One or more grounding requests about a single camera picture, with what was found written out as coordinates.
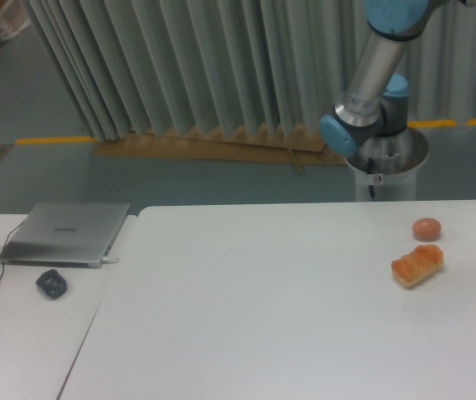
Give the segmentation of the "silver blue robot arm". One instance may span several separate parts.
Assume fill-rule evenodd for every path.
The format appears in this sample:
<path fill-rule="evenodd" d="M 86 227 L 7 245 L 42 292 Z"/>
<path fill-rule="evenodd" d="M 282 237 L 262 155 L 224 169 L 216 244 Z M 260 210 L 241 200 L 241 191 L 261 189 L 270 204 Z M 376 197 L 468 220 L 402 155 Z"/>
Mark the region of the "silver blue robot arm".
<path fill-rule="evenodd" d="M 368 36 L 319 133 L 336 153 L 410 118 L 476 119 L 476 1 L 365 1 Z"/>

